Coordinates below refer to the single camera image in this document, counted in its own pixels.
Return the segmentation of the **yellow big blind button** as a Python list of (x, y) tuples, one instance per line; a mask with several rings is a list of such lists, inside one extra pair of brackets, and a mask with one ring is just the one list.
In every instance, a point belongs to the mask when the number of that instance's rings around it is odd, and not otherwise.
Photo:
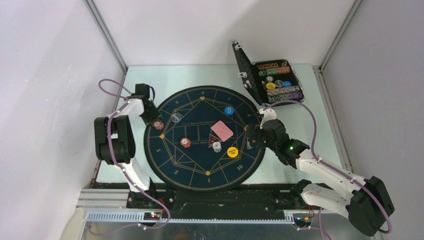
[(226, 154), (230, 158), (236, 158), (239, 155), (239, 150), (236, 147), (231, 146), (227, 149)]

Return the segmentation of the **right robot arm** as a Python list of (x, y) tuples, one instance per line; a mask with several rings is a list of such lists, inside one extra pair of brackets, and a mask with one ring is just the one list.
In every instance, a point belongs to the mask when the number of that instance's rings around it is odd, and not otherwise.
[(325, 186), (300, 180), (292, 189), (291, 204), (297, 209), (316, 206), (345, 217), (362, 234), (383, 232), (395, 208), (384, 182), (365, 178), (324, 161), (312, 147), (290, 138), (284, 124), (271, 119), (246, 127), (248, 146), (268, 148), (278, 160), (294, 169), (319, 177)]

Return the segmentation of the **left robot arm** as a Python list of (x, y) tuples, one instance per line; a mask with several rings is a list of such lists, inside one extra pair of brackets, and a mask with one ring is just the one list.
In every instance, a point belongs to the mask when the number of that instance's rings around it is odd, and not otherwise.
[(123, 98), (123, 105), (107, 116), (97, 117), (94, 122), (95, 153), (99, 160), (118, 169), (132, 192), (141, 192), (138, 201), (145, 208), (153, 208), (158, 194), (150, 190), (149, 177), (136, 160), (136, 142), (132, 123), (142, 120), (146, 126), (161, 130), (162, 115), (154, 104), (156, 97), (152, 86), (135, 85), (134, 93)]

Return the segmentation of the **blue small blind button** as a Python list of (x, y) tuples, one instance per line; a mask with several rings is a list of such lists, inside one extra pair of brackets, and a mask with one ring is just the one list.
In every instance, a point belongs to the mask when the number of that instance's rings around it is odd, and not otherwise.
[(235, 109), (233, 106), (226, 106), (224, 108), (224, 113), (228, 116), (232, 116), (235, 113)]

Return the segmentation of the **clear dealer button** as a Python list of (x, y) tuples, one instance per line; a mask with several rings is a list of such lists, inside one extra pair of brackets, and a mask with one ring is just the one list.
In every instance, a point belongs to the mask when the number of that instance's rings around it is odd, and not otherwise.
[(175, 112), (171, 115), (171, 121), (174, 123), (178, 123), (182, 118), (183, 116), (178, 112)]

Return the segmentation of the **red poker chip stack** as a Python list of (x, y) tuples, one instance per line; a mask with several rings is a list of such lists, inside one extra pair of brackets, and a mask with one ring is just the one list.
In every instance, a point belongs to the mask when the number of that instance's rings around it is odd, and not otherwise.
[(180, 140), (180, 144), (184, 147), (184, 148), (189, 148), (191, 146), (191, 140), (187, 137), (183, 137)]

